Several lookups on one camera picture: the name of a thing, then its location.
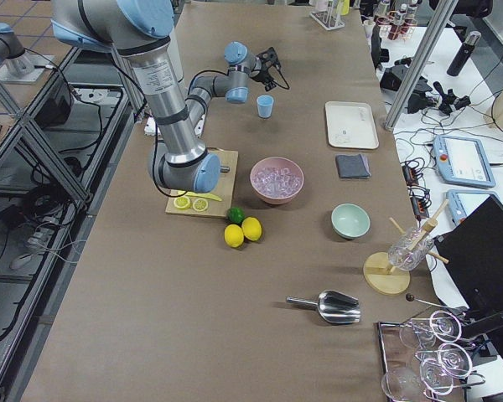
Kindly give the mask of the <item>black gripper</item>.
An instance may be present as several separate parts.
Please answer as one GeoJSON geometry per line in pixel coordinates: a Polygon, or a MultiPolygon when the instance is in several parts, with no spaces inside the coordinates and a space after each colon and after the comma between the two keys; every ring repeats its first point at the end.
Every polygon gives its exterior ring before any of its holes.
{"type": "Polygon", "coordinates": [[[264,85],[265,91],[270,91],[276,87],[275,80],[268,69],[253,70],[251,72],[251,79],[264,85]]]}

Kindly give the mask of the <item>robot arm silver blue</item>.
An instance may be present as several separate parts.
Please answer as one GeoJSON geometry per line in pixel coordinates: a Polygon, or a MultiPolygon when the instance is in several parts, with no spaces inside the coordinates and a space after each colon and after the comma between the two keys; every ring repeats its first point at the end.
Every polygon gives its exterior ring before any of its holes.
{"type": "Polygon", "coordinates": [[[150,162],[153,181],[162,188],[208,193],[220,176],[220,159],[208,152],[195,127],[210,101],[223,97],[244,103],[248,81],[275,87],[269,73],[278,67],[277,54],[268,49],[252,53],[231,42],[224,57],[228,71],[220,77],[198,76],[181,90],[180,60],[168,49],[174,39],[174,10],[169,1],[54,1],[54,36],[61,42],[102,53],[116,50],[133,70],[161,139],[150,162]]]}

